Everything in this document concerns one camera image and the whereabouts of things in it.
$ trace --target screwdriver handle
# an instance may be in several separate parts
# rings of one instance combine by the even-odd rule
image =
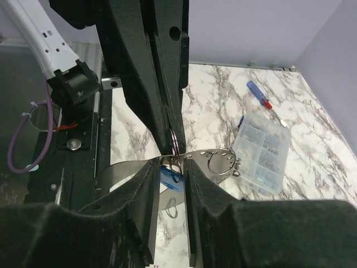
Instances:
[[[260,101],[261,105],[267,107],[270,110],[272,105],[269,103],[269,100],[264,96],[263,92],[257,87],[253,81],[247,83],[247,87],[253,93],[253,95]]]

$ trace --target screw hole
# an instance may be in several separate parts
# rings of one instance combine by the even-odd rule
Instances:
[[[178,41],[181,37],[181,31],[179,28],[177,28],[176,26],[171,27],[170,29],[170,37],[173,41]]]
[[[94,210],[98,210],[98,209],[100,209],[102,206],[101,205],[99,205],[99,204],[94,204],[94,205],[92,205],[92,208],[94,209]]]
[[[116,88],[117,86],[118,86],[118,83],[117,82],[115,82],[115,81],[113,81],[113,82],[111,82],[111,84],[110,84],[113,88]]]

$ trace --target clear plastic box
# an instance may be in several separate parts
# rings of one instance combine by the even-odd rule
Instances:
[[[288,128],[247,113],[233,143],[233,150],[242,160],[238,180],[261,194],[279,194],[290,141]]]

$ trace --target marble table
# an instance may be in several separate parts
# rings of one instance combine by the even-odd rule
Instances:
[[[191,64],[182,105],[187,152],[231,146],[247,111],[273,119],[248,90],[250,80],[266,92],[292,133],[283,190],[265,197],[233,178],[220,186],[238,199],[341,199],[357,206],[357,159],[298,72]],[[111,149],[112,164],[160,155],[121,89],[113,91]],[[189,267],[184,204],[159,212],[152,267]]]

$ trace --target blue screwdriver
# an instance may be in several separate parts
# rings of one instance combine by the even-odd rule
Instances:
[[[280,118],[280,116],[274,111],[273,106],[269,103],[269,99],[264,96],[263,92],[257,87],[257,85],[253,81],[249,81],[247,83],[247,87],[249,90],[253,93],[253,95],[259,100],[261,105],[265,106],[271,114],[278,119],[279,123],[283,127],[287,127],[288,125],[285,123],[283,119]]]

